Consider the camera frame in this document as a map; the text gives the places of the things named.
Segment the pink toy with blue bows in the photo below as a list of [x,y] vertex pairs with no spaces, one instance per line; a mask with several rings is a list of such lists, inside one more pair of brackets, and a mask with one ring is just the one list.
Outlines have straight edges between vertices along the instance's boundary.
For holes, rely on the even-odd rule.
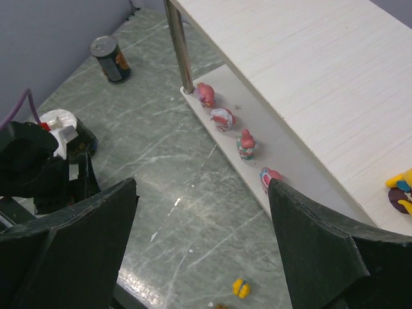
[[283,180],[283,176],[279,172],[268,167],[262,168],[259,177],[265,193],[268,192],[271,179]]

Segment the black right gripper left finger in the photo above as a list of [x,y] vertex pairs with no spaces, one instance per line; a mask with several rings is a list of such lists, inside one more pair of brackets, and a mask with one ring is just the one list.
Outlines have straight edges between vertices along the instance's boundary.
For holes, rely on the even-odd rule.
[[1,308],[109,308],[135,218],[127,178],[1,232]]

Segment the olive brown pink toy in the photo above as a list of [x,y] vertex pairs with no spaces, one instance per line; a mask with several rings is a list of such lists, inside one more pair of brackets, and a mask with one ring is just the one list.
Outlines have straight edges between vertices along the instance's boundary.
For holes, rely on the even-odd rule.
[[217,304],[215,309],[229,309],[229,307],[224,304]]

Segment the yellow duck burger toy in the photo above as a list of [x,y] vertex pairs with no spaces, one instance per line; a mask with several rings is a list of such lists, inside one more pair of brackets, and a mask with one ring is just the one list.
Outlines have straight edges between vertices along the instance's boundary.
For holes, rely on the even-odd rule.
[[411,215],[411,179],[412,171],[408,169],[386,181],[389,202],[402,214]]

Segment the pink white toy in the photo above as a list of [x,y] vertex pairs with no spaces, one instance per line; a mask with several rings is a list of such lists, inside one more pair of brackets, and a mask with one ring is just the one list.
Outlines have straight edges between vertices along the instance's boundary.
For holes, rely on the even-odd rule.
[[215,123],[218,130],[225,132],[236,124],[236,117],[227,108],[216,108],[210,112],[210,119]]
[[251,135],[248,129],[244,129],[236,140],[236,148],[240,157],[244,160],[254,158],[256,150],[256,139]]

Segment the pink round toy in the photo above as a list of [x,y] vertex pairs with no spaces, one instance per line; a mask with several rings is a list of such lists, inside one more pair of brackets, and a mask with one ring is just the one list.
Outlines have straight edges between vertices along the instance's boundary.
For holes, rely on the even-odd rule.
[[204,108],[213,108],[215,105],[215,91],[212,86],[200,82],[197,84],[196,91],[199,101]]

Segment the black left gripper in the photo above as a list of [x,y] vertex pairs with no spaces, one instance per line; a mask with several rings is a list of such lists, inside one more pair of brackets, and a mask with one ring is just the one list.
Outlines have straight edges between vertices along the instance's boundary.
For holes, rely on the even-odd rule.
[[31,122],[10,122],[1,130],[1,196],[32,198],[37,214],[49,214],[100,192],[83,144],[67,158],[54,155],[59,143]]

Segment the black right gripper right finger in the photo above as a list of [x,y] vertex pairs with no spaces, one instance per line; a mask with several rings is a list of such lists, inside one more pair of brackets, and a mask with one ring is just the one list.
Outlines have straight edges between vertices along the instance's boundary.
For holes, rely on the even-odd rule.
[[411,237],[369,226],[271,179],[293,308],[411,308]]

